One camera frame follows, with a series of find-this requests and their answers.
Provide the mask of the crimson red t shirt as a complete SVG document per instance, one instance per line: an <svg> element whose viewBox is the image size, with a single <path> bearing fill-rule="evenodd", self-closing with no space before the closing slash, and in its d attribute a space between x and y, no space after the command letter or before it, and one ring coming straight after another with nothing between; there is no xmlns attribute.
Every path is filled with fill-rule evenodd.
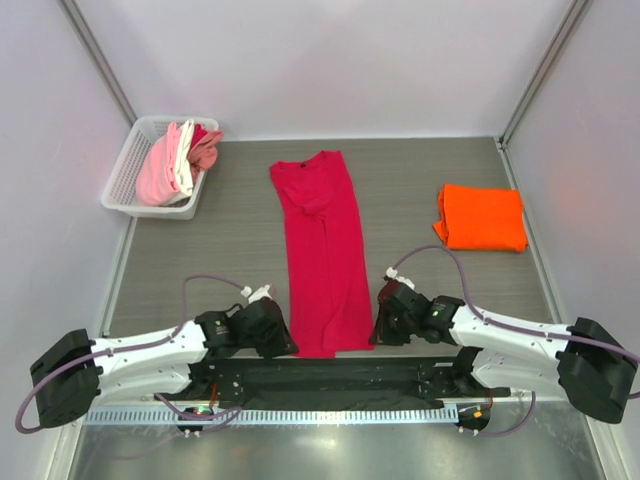
<svg viewBox="0 0 640 480"><path fill-rule="evenodd" d="M367 351L373 313L359 206L340 151L277 162L270 178L284 216L290 329L303 358Z"/></svg>

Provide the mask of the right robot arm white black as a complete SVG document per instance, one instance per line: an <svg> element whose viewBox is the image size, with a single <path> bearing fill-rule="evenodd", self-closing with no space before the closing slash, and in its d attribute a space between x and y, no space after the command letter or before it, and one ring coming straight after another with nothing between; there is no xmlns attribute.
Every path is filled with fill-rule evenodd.
<svg viewBox="0 0 640 480"><path fill-rule="evenodd" d="M412 283L395 279L377 300L371 343L401 346L420 338L458 347L450 379L462 395L481 388L530 391L565 400L604 423L623 419L639 358L594 320L526 321L455 297L428 299Z"/></svg>

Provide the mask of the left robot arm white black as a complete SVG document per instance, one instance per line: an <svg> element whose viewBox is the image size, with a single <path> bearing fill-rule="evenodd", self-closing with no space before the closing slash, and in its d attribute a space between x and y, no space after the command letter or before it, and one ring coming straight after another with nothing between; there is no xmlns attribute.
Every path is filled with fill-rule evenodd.
<svg viewBox="0 0 640 480"><path fill-rule="evenodd" d="M265 359L297 353L273 299L206 311L178 327L136 336L91 339L84 329L71 331L30 368L39 426L66 425L109 402L200 400L213 389L213 364L242 349Z"/></svg>

